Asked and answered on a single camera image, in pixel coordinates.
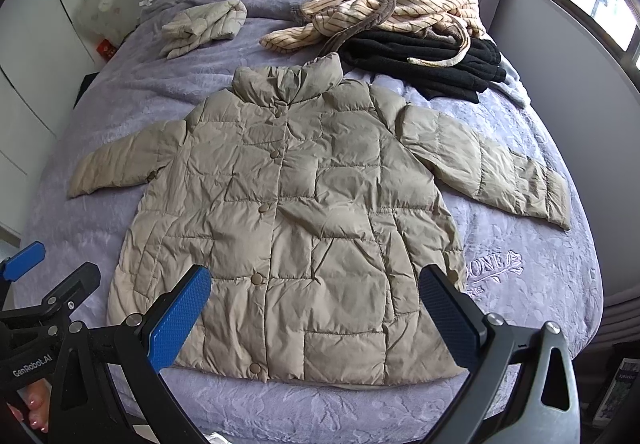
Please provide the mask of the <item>person's left hand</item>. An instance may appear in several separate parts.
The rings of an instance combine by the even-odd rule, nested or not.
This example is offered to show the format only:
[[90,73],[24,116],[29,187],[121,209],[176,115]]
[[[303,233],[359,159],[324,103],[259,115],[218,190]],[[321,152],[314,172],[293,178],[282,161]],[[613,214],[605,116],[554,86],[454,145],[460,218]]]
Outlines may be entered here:
[[19,409],[9,404],[9,409],[14,417],[18,421],[28,424],[32,430],[48,433],[50,386],[47,380],[41,379],[25,386],[22,399],[28,408],[28,416],[25,417]]

